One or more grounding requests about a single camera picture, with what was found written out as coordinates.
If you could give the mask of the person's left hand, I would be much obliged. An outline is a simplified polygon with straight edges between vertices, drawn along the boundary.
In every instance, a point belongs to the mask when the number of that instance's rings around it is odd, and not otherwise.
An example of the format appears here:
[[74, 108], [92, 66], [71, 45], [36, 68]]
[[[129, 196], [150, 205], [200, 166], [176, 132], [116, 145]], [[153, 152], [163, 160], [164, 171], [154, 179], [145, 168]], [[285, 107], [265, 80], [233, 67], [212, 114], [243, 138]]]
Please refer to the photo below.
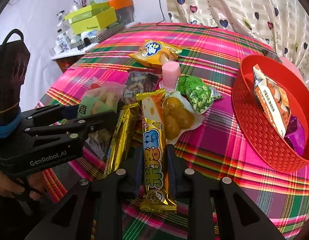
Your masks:
[[[45, 193], [43, 172], [31, 174], [27, 177], [29, 186], [36, 191], [30, 191], [29, 196], [33, 200], [38, 200]], [[7, 175], [0, 171], [0, 195], [3, 197], [14, 198], [13, 194], [20, 194], [25, 191], [20, 179], [11, 180]]]

